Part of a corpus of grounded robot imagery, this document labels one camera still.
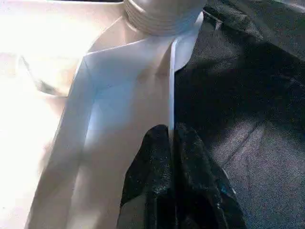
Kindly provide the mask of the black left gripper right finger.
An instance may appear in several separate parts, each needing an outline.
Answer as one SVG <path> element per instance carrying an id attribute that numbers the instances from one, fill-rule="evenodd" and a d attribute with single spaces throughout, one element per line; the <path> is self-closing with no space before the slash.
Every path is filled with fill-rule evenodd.
<path id="1" fill-rule="evenodd" d="M 174 169 L 180 229 L 245 229 L 243 212 L 224 170 L 196 130 L 176 124 Z"/>

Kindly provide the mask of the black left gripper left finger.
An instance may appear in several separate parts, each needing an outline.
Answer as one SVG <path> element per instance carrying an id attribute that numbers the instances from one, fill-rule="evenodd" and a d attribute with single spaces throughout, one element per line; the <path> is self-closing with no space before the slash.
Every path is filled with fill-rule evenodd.
<path id="1" fill-rule="evenodd" d="M 122 190 L 118 229 L 173 229 L 176 203 L 168 127 L 146 132 L 128 168 Z"/>

